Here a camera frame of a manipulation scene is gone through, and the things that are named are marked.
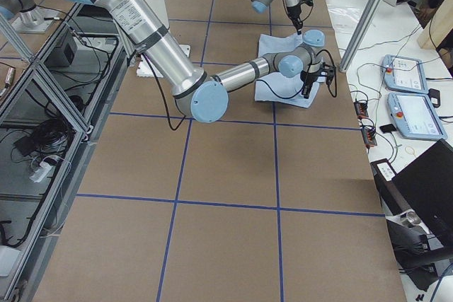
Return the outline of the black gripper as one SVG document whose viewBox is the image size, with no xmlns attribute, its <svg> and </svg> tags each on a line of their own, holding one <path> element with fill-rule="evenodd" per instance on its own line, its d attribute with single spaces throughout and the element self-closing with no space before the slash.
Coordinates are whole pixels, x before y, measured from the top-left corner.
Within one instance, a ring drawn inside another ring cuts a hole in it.
<svg viewBox="0 0 453 302">
<path fill-rule="evenodd" d="M 318 77 L 319 77 L 318 71 L 315 71 L 315 72 L 302 71 L 301 72 L 300 78 L 301 78 L 302 82 L 304 83 L 303 89 L 301 91 L 303 98 L 305 98 L 305 99 L 309 98 L 312 87 L 313 87 L 313 83 L 317 82 Z"/>
<path fill-rule="evenodd" d="M 301 19 L 302 9 L 300 5 L 287 7 L 287 16 L 294 24 L 298 35 L 302 34 L 303 22 Z"/>
</svg>

